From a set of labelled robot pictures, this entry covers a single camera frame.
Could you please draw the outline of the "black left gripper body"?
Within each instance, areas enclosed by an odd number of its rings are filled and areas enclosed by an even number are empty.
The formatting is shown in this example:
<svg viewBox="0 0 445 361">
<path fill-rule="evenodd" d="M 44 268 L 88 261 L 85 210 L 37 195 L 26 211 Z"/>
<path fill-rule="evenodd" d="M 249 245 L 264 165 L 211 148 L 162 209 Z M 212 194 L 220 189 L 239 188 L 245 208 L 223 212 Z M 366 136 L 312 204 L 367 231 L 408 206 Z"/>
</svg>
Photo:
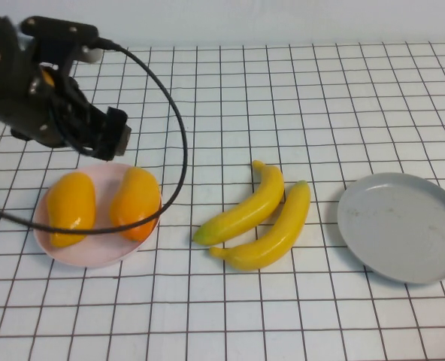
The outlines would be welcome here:
<svg viewBox="0 0 445 361">
<path fill-rule="evenodd" d="M 50 66 L 28 65 L 11 70 L 8 79 L 13 136 L 86 156 L 108 155 L 108 113 L 89 103 L 74 78 Z"/>
</svg>

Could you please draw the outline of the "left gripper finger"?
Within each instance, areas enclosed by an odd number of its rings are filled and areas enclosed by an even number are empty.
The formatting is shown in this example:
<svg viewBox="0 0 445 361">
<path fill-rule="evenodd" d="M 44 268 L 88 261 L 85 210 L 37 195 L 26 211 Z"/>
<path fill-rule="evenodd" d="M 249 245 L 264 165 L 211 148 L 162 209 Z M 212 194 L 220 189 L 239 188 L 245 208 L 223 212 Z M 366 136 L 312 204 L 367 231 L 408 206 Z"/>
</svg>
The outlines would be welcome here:
<svg viewBox="0 0 445 361">
<path fill-rule="evenodd" d="M 127 125 L 106 127 L 97 138 L 94 157 L 104 161 L 112 161 L 116 156 L 123 156 L 131 135 Z"/>
<path fill-rule="evenodd" d="M 128 115 L 125 111 L 112 107 L 107 109 L 107 116 L 112 123 L 119 125 L 125 125 L 128 119 Z"/>
</svg>

